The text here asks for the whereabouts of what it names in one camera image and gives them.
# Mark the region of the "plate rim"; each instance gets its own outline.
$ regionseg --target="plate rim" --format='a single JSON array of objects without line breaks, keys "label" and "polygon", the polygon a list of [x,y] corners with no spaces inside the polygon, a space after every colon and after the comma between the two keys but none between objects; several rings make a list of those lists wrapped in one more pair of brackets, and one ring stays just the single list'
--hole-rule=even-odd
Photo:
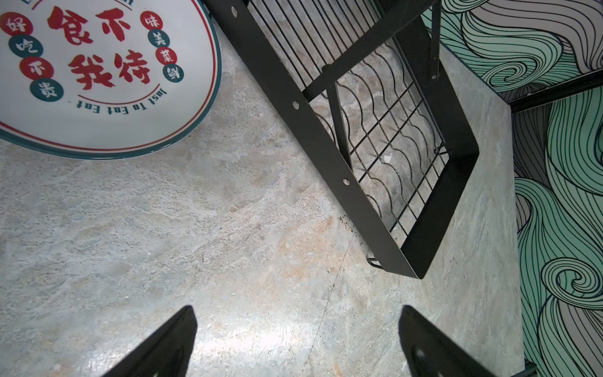
[{"label": "plate rim", "polygon": [[127,158],[131,158],[131,157],[138,157],[138,156],[143,156],[145,154],[157,152],[161,149],[164,149],[165,147],[175,144],[179,140],[182,140],[184,137],[186,137],[188,134],[193,132],[193,130],[195,130],[199,126],[201,121],[205,118],[205,116],[207,115],[207,113],[209,112],[211,107],[213,106],[213,102],[215,101],[216,96],[218,95],[218,90],[219,90],[221,79],[222,79],[222,55],[220,53],[220,45],[219,45],[219,41],[218,41],[218,36],[216,35],[216,30],[213,27],[213,23],[210,19],[210,16],[209,16],[207,10],[205,9],[205,6],[203,5],[202,1],[196,0],[196,3],[201,8],[201,11],[203,12],[203,16],[206,18],[207,23],[209,24],[209,29],[211,30],[213,40],[215,41],[216,60],[218,61],[218,67],[216,70],[216,84],[214,85],[214,90],[213,90],[212,96],[209,98],[209,101],[207,102],[207,106],[201,112],[199,117],[197,117],[197,119],[195,119],[195,121],[193,121],[188,127],[186,127],[184,130],[182,130],[182,132],[178,133],[177,135],[174,135],[173,137],[171,137],[159,144],[155,144],[155,145],[152,145],[147,148],[142,148],[142,149],[138,149],[138,150],[134,150],[134,151],[122,151],[122,152],[112,152],[112,153],[82,153],[82,152],[77,152],[77,151],[72,151],[72,150],[67,150],[67,149],[50,147],[49,145],[39,144],[39,143],[36,143],[29,139],[22,138],[13,133],[5,131],[1,128],[0,128],[0,139],[6,140],[8,142],[19,145],[21,147],[25,147],[30,150],[35,150],[35,151],[46,153],[46,154],[52,154],[52,155],[59,156],[59,157],[67,157],[67,158],[78,159],[78,160],[118,160],[118,159],[127,159]]}]

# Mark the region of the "red chinese character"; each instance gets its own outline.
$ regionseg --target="red chinese character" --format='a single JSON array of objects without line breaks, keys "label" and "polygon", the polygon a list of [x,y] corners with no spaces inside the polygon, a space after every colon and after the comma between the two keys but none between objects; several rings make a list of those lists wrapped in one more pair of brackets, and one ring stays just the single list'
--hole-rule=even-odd
[{"label": "red chinese character", "polygon": [[6,12],[0,16],[0,29],[9,36],[15,36],[17,34],[31,34],[34,31],[34,25],[20,13]]},{"label": "red chinese character", "polygon": [[48,26],[50,29],[58,30],[63,28],[65,31],[65,38],[72,45],[81,45],[84,43],[92,43],[92,39],[90,39],[90,33],[85,31],[83,34],[81,32],[81,24],[85,24],[88,22],[87,19],[80,16],[79,14],[72,12],[70,10],[66,10],[69,16],[65,16],[63,14],[63,10],[59,7],[54,7],[52,9],[52,13],[48,18]]},{"label": "red chinese character", "polygon": [[155,50],[155,57],[159,61],[159,63],[163,65],[168,64],[176,64],[178,61],[178,56],[174,52],[173,49],[169,47],[160,47]]},{"label": "red chinese character", "polygon": [[96,15],[100,19],[107,20],[109,23],[103,22],[103,31],[105,34],[109,34],[109,32],[113,31],[113,34],[117,37],[118,41],[123,42],[125,39],[124,30],[121,28],[122,26],[126,29],[130,29],[130,25],[126,24],[124,21],[116,21],[118,18],[122,18],[124,16],[124,12],[119,8],[113,8],[106,10],[102,13]]},{"label": "red chinese character", "polygon": [[47,60],[41,57],[29,56],[21,60],[19,69],[25,77],[31,80],[37,80],[39,78],[52,78],[54,75],[54,68],[52,64],[48,63]]},{"label": "red chinese character", "polygon": [[[97,63],[103,62],[103,60],[96,55],[93,55],[92,57]],[[85,61],[86,57],[84,55],[77,55],[69,64],[70,67],[74,68],[71,70],[71,72],[78,75],[84,75],[84,77],[77,79],[77,82],[85,84],[84,90],[92,88],[93,81],[97,84],[103,84],[107,87],[115,86],[111,81],[109,81],[113,77],[110,73],[101,73],[104,69],[101,65],[94,64],[90,57],[88,58],[88,65],[83,64]]]},{"label": "red chinese character", "polygon": [[147,67],[143,67],[143,65],[146,65],[147,61],[140,60],[140,58],[142,58],[142,54],[139,52],[134,52],[130,49],[128,50],[128,52],[130,52],[130,55],[126,56],[125,58],[131,60],[131,63],[124,62],[119,54],[115,54],[115,66],[117,68],[121,68],[121,73],[119,74],[119,76],[123,77],[127,82],[131,83],[132,75],[128,72],[128,70],[130,69],[130,67],[138,67],[136,69],[133,69],[132,73],[137,78],[140,78],[140,81],[143,84],[148,84],[151,81],[149,80],[148,75],[150,69],[148,69]]},{"label": "red chinese character", "polygon": [[142,23],[142,26],[149,30],[161,30],[161,28],[163,27],[163,21],[161,20],[161,17],[159,17],[157,13],[152,12],[150,10],[145,10],[140,14],[140,22]]}]

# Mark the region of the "gray stone surface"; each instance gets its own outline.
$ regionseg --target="gray stone surface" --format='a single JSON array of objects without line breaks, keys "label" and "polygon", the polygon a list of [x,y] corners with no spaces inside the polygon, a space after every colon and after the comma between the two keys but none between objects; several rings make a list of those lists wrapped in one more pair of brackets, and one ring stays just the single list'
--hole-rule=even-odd
[{"label": "gray stone surface", "polygon": [[423,280],[362,240],[224,35],[190,137],[129,160],[0,142],[0,376],[98,376],[171,314],[189,376],[409,375],[414,305],[499,376],[522,368],[510,110],[446,50],[481,155]]}]

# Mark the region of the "wire grid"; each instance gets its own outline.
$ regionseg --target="wire grid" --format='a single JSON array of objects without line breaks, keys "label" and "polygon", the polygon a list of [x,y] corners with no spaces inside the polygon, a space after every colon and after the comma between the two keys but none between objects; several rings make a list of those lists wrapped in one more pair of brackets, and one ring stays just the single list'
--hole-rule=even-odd
[{"label": "wire grid", "polygon": [[[370,0],[251,0],[248,7],[300,90],[378,19]],[[337,86],[354,177],[401,247],[448,161],[446,148],[391,41]],[[326,93],[311,105],[336,144]]]}]

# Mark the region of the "plate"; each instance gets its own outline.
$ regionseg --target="plate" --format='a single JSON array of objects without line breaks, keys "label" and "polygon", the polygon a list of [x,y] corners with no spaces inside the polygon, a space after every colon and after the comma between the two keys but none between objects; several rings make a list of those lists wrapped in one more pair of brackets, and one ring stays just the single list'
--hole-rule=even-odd
[{"label": "plate", "polygon": [[2,1],[0,28],[0,138],[24,147],[151,153],[190,133],[218,91],[218,41],[197,0]]}]

